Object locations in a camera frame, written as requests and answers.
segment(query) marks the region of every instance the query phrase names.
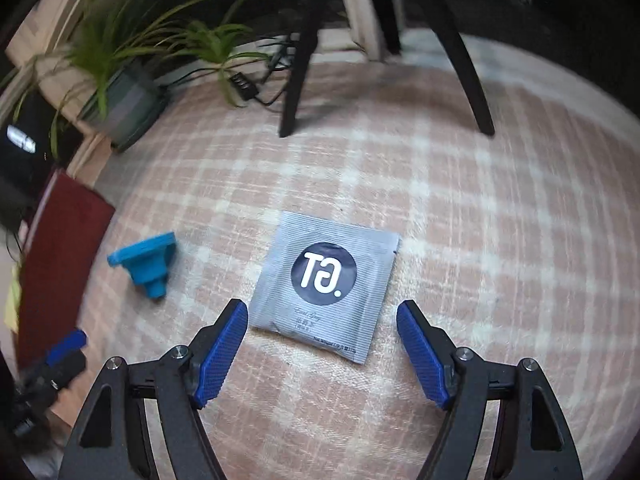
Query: gray packet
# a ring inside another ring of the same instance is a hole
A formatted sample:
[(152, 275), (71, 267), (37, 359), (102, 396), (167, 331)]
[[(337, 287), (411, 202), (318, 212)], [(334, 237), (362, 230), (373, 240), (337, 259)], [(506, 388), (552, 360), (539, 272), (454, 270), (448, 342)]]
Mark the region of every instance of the gray packet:
[(283, 212), (249, 324), (363, 364), (399, 235)]

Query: red cloth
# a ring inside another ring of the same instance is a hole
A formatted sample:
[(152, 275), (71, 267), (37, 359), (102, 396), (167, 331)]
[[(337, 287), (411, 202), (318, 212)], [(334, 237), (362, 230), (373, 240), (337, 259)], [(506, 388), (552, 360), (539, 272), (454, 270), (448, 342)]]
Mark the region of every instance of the red cloth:
[(58, 170), (34, 216), (20, 270), (17, 363), (21, 370), (75, 327), (95, 255), (115, 209)]

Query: black chair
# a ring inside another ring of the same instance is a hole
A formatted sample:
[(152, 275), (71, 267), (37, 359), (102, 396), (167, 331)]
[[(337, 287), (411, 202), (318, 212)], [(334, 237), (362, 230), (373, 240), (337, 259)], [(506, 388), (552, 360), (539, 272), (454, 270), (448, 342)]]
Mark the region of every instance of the black chair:
[[(391, 54), (400, 53), (400, 39), (398, 24), (394, 13), (392, 0), (372, 0), (378, 15), (380, 27), (385, 38), (386, 49)], [(478, 74), (469, 57), (465, 44), (460, 38), (454, 17), (447, 7), (445, 0), (420, 0), (425, 17), (440, 43), (444, 47), (449, 59), (462, 83), (466, 97), (476, 117), (476, 122), (482, 133), (492, 136), (495, 133), (491, 112), (478, 79)], [(303, 15), (302, 30), (296, 45), (291, 74), (287, 84), (284, 111), (280, 120), (281, 137), (288, 137), (296, 126), (296, 111), (305, 82), (311, 55), (318, 46), (318, 31), (322, 27), (322, 16), (327, 6), (327, 0), (306, 0)]]

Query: plaid rug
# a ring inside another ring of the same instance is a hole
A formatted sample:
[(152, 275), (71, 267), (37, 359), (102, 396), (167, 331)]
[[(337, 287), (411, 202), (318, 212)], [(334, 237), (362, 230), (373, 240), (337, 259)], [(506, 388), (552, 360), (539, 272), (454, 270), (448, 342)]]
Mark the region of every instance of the plaid rug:
[[(59, 412), (73, 421), (109, 356), (157, 358), (230, 298), (248, 303), (288, 210), (398, 232), (401, 245), (365, 365), (248, 331), (202, 412), (229, 478), (416, 477), (444, 414), (396, 331), (407, 298), (485, 359), (535, 357), (585, 478), (606, 478), (640, 427), (640, 156), (557, 102), (485, 89), (495, 139), (439, 70), (314, 66), (287, 139), (278, 109), (231, 109), (214, 84), (177, 95), (97, 183), (117, 211), (85, 295), (88, 371)], [(106, 255), (169, 230), (178, 255), (153, 303)], [(484, 478), (496, 416), (491, 403), (471, 479)]]

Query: blue 3d printed part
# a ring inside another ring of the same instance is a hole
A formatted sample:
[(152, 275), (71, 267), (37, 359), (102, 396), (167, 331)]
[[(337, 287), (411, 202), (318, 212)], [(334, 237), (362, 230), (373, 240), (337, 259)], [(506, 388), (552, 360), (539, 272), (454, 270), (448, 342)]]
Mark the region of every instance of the blue 3d printed part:
[(424, 395), (444, 409), (449, 402), (444, 367), (405, 303), (398, 306), (396, 324)]
[(149, 238), (115, 251), (107, 257), (111, 267), (123, 266), (135, 285), (142, 285), (146, 295), (157, 299), (166, 295), (166, 280), (175, 254), (173, 232)]
[(203, 408), (208, 400), (218, 396), (231, 363), (236, 357), (248, 321), (246, 305), (238, 301), (220, 335), (200, 365), (198, 387), (193, 394), (193, 400), (199, 408)]

